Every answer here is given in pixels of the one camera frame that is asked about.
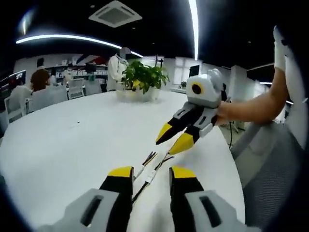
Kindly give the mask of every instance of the white plant pot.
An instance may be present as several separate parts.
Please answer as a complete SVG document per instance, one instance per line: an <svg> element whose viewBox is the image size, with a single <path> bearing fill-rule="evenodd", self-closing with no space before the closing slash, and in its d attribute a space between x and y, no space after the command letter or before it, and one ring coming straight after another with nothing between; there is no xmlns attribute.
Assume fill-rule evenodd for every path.
<svg viewBox="0 0 309 232"><path fill-rule="evenodd" d="M119 86L116 90L118 100L122 102L153 102L159 97L160 90L150 87L149 90L143 94L141 89L135 91L125 90L124 86Z"/></svg>

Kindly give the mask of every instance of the gray mesh chair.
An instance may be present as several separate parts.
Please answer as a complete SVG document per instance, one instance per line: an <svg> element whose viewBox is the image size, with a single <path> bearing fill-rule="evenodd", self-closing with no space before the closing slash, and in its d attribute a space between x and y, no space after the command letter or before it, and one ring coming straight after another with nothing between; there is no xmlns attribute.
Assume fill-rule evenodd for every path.
<svg viewBox="0 0 309 232"><path fill-rule="evenodd" d="M32 108L34 111L41 110L53 104L53 98L49 88L45 88L32 94Z"/></svg>
<svg viewBox="0 0 309 232"><path fill-rule="evenodd" d="M65 86L49 87L50 95L53 99L53 104L65 102L68 100L67 88Z"/></svg>
<svg viewBox="0 0 309 232"><path fill-rule="evenodd" d="M84 84L87 96L102 93L101 85L98 80L85 81Z"/></svg>
<svg viewBox="0 0 309 232"><path fill-rule="evenodd" d="M266 126L251 124L231 149L240 179L243 166L241 156L259 158L258 170L243 185L246 224L267 230L292 193L295 180L305 158L296 139L282 124Z"/></svg>
<svg viewBox="0 0 309 232"><path fill-rule="evenodd" d="M84 83L84 79L82 78L69 80L68 96L70 100L84 96L83 83Z"/></svg>
<svg viewBox="0 0 309 232"><path fill-rule="evenodd" d="M6 120L10 124L21 117L25 116L23 108L20 105L19 97L17 95L10 96L4 100L5 111L6 111Z"/></svg>

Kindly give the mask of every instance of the white round table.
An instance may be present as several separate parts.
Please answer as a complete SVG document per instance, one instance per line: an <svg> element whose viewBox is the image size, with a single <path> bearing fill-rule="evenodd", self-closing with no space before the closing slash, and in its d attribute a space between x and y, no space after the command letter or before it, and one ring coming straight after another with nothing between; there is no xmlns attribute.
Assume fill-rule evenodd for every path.
<svg viewBox="0 0 309 232"><path fill-rule="evenodd" d="M138 168L151 151L159 152L135 181L135 194L179 137L155 145L164 123L186 100L184 94L161 91L157 102L123 103L109 92L52 105L15 121L0 147L0 170L13 202L32 227L55 223L69 203L90 188L98 189L109 171ZM192 149L164 163L136 202L127 231L174 231L169 208L172 165L194 171L204 189L215 190L245 222L236 165L214 127Z"/></svg>

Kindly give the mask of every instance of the black ceiling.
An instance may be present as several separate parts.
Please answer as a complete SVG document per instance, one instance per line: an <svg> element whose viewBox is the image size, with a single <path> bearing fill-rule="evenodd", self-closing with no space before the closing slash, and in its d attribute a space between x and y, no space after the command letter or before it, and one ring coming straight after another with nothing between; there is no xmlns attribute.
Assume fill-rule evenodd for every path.
<svg viewBox="0 0 309 232"><path fill-rule="evenodd" d="M18 26L31 10L26 36L43 33L78 34L105 40L144 56L194 57L194 38L188 0L120 0L142 16L142 20L110 28L88 19L111 0L33 1L8 3L0 16L2 70L14 61L52 53L82 53L110 56L115 50L90 42L49 39L15 44L23 37ZM265 0L197 0L199 56L205 63L246 69L273 62L272 31L278 20L277 4Z"/></svg>

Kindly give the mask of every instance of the wrist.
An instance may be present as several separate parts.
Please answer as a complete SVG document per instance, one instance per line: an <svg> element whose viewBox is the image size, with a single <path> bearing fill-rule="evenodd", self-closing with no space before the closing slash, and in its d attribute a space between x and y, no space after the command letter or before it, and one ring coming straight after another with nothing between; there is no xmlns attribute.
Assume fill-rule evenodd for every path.
<svg viewBox="0 0 309 232"><path fill-rule="evenodd" d="M222 101L220 105L218 106L218 112L217 112L218 116L221 116L221 117L225 116L225 104L226 102Z"/></svg>

